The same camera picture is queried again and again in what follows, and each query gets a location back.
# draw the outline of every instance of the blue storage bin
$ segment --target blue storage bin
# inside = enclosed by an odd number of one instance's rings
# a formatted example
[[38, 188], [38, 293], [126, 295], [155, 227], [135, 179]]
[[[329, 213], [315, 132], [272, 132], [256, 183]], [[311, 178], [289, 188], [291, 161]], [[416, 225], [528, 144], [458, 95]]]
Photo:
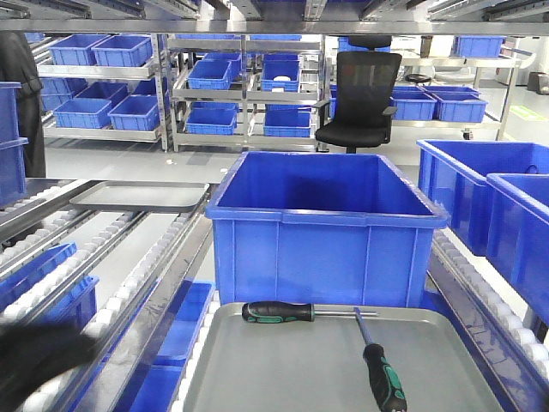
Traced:
[[58, 265], [76, 252], [74, 242], [54, 246], [17, 270], [7, 279], [0, 281], [0, 311], [18, 300], [32, 286], [40, 282]]
[[272, 110], [265, 113], [265, 136], [310, 137], [311, 111]]
[[480, 91], [476, 88], [468, 88], [467, 86], [421, 86], [418, 87], [422, 91], [426, 91], [430, 94], [437, 94], [437, 93], [465, 93], [465, 94], [472, 94], [473, 96], [479, 97]]
[[437, 118], [446, 122], [481, 123], [487, 101], [473, 94], [442, 93], [432, 95], [437, 99]]
[[137, 392], [130, 412], [166, 412], [178, 387], [181, 367], [152, 366]]
[[284, 53], [276, 53], [276, 54], [265, 54], [263, 55], [263, 62], [273, 62], [273, 61], [280, 61], [280, 60], [299, 60], [298, 54], [284, 54]]
[[186, 127], [189, 133], [232, 135], [237, 127], [237, 113], [234, 110], [193, 109]]
[[89, 88], [81, 91], [77, 99], [110, 100], [116, 106], [128, 95], [127, 83], [95, 82]]
[[222, 304], [418, 306], [446, 214], [385, 157], [248, 152], [206, 208]]
[[25, 38], [28, 43], [38, 43], [45, 39], [45, 36], [43, 33], [25, 33]]
[[486, 258], [549, 324], [549, 176], [489, 174], [494, 189]]
[[[263, 65], [263, 74], [261, 79], [262, 90], [273, 90], [273, 88], [284, 88], [285, 92], [299, 91], [299, 78], [301, 70], [299, 62], [296, 61], [271, 61]], [[275, 81], [278, 76], [287, 76], [289, 81]]]
[[250, 40], [299, 41], [301, 34], [252, 34]]
[[110, 100], [73, 99], [65, 101], [53, 111], [57, 127], [81, 127], [102, 129], [111, 123], [108, 113], [112, 109]]
[[189, 73], [189, 87], [227, 90], [231, 87], [231, 67], [225, 60], [201, 60]]
[[63, 79], [54, 77], [40, 78], [42, 85], [42, 94], [69, 94], [80, 92], [86, 86], [86, 79]]
[[193, 109], [221, 109], [238, 112], [238, 103], [224, 103], [222, 101], [195, 101]]
[[154, 361], [155, 365], [183, 367], [198, 337], [215, 291], [212, 282], [193, 282]]
[[226, 60], [231, 62], [232, 80], [240, 76], [242, 55], [240, 53], [208, 53], [203, 60]]
[[131, 95], [109, 112], [119, 130], [154, 130], [160, 123], [156, 96]]
[[72, 324], [83, 329], [97, 312], [95, 285], [97, 276], [86, 276], [66, 294], [41, 320], [47, 323]]
[[462, 58], [497, 58], [505, 36], [456, 36], [453, 52]]
[[153, 55], [150, 36], [112, 36], [92, 47], [100, 66], [138, 67]]
[[17, 120], [17, 82], [0, 82], [0, 142], [8, 142], [19, 137]]
[[419, 188], [450, 214], [449, 226], [485, 256], [492, 212], [488, 173], [549, 173], [549, 148], [523, 142], [419, 141]]
[[60, 93], [60, 94], [41, 94], [42, 108], [45, 111], [55, 110], [65, 101], [74, 99], [78, 92]]
[[23, 144], [26, 138], [0, 142], [0, 208], [27, 193]]
[[396, 107], [395, 120], [432, 120], [437, 101], [422, 92], [393, 92], [390, 104]]
[[97, 62], [92, 47], [109, 37], [107, 34], [73, 34], [50, 46], [51, 57], [55, 64], [94, 66]]

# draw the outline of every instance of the metal shelving unit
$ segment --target metal shelving unit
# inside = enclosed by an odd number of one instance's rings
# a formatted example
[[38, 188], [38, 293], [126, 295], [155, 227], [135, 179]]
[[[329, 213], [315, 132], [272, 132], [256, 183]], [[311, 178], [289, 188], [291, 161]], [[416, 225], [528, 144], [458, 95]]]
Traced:
[[[221, 146], [237, 148], [275, 148], [313, 150], [316, 144], [309, 137], [273, 137], [263, 136], [258, 125], [262, 122], [263, 104], [303, 104], [313, 105], [323, 97], [325, 63], [323, 39], [321, 41], [279, 41], [279, 40], [249, 40], [242, 39], [169, 39], [168, 48], [171, 52], [206, 52], [210, 50], [224, 52], [240, 52], [246, 70], [242, 70], [240, 80], [234, 82], [228, 90], [207, 90], [187, 88], [187, 77], [190, 73], [187, 66], [182, 65], [178, 79], [172, 88], [172, 130], [175, 151], [179, 146]], [[248, 53], [296, 53], [304, 56], [317, 56], [316, 67], [304, 67], [301, 76], [299, 92], [270, 92], [260, 90], [261, 72], [257, 60], [251, 59], [248, 64]], [[191, 134], [184, 130], [184, 122], [190, 110], [189, 103], [197, 100], [212, 100], [239, 103], [241, 113], [238, 116], [238, 128], [234, 135], [202, 135]], [[312, 130], [316, 117], [312, 116]]]
[[[159, 111], [165, 113], [164, 90], [162, 89], [162, 77], [165, 76], [167, 62], [166, 54], [160, 49], [160, 36], [151, 35], [153, 44], [153, 56], [141, 67], [111, 67], [111, 66], [65, 66], [53, 64], [50, 58], [43, 59], [38, 64], [40, 77], [72, 77], [94, 80], [150, 80], [155, 79], [156, 94]], [[84, 140], [111, 140], [124, 142], [158, 142], [162, 141], [162, 148], [170, 147], [168, 137], [169, 122], [166, 116], [160, 116], [160, 124], [155, 130], [115, 130], [112, 126], [104, 129], [59, 128], [55, 125], [55, 119], [50, 114], [43, 117], [44, 136], [52, 138], [70, 138]]]

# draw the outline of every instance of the black mesh chair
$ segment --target black mesh chair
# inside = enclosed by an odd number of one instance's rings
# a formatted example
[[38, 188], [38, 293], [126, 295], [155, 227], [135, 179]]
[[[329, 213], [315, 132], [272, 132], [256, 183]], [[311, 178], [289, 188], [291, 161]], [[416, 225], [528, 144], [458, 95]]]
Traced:
[[329, 101], [315, 105], [320, 109], [319, 142], [347, 148], [375, 148], [388, 143], [396, 107], [389, 106], [400, 54], [377, 51], [344, 51], [337, 54], [337, 107], [334, 119], [324, 124]]

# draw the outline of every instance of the shelf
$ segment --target shelf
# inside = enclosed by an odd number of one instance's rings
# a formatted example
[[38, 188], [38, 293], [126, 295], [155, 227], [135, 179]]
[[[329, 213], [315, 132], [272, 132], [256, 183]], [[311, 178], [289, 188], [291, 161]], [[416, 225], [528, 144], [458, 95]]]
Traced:
[[148, 60], [141, 67], [63, 66], [39, 64], [40, 77], [82, 77], [86, 79], [148, 80], [154, 76], [155, 64]]

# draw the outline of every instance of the gray floor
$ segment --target gray floor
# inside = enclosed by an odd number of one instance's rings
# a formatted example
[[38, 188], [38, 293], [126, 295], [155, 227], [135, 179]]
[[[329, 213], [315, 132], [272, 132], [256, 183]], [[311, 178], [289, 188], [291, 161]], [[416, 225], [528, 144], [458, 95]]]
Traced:
[[[483, 82], [482, 97], [490, 102], [489, 111], [501, 110], [504, 88], [495, 82]], [[549, 118], [549, 96], [539, 96], [516, 88], [514, 104], [524, 105]], [[508, 134], [511, 139], [521, 141], [546, 142], [547, 122], [528, 122], [511, 113]], [[494, 140], [493, 130], [476, 130], [475, 140]], [[419, 139], [442, 138], [461, 139], [458, 129], [403, 128], [395, 127], [391, 144], [380, 148], [360, 150], [386, 155], [413, 181], [417, 181], [419, 171]], [[46, 145], [47, 174], [58, 179], [121, 179], [148, 181], [187, 181], [218, 183], [226, 170], [238, 158], [238, 153], [230, 151], [183, 151], [161, 150], [158, 143], [97, 142], [67, 139], [50, 139]], [[104, 226], [116, 219], [116, 214], [102, 213], [87, 225], [72, 233], [68, 239], [77, 244], [85, 243]], [[133, 232], [114, 253], [102, 262], [94, 274], [100, 277], [97, 287], [98, 304], [116, 290], [120, 282], [141, 259], [148, 248], [161, 236], [169, 224], [171, 215], [151, 215]], [[198, 278], [214, 279], [214, 254], [210, 249]], [[515, 312], [522, 314], [524, 303], [512, 293], [501, 276], [484, 258], [472, 257], [478, 269], [487, 277], [502, 295], [508, 297]]]

